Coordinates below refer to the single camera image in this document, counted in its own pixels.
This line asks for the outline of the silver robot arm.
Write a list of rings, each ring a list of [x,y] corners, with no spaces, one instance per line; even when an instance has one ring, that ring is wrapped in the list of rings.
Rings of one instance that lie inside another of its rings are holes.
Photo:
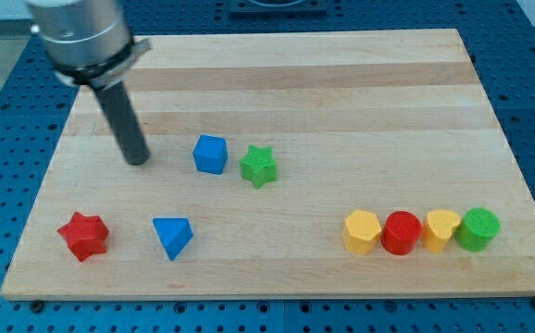
[[[126,163],[144,164],[150,151],[124,80],[152,49],[137,41],[119,0],[27,0],[31,32],[44,42],[56,76],[95,94]]]

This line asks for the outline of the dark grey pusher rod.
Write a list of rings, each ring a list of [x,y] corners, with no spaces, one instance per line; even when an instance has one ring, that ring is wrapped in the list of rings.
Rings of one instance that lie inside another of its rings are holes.
[[[118,82],[94,93],[125,162],[144,164],[150,151],[124,84]]]

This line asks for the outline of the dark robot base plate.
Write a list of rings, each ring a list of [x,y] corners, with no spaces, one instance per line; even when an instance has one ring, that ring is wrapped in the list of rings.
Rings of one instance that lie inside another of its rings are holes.
[[[230,0],[231,17],[251,15],[325,14],[328,0]]]

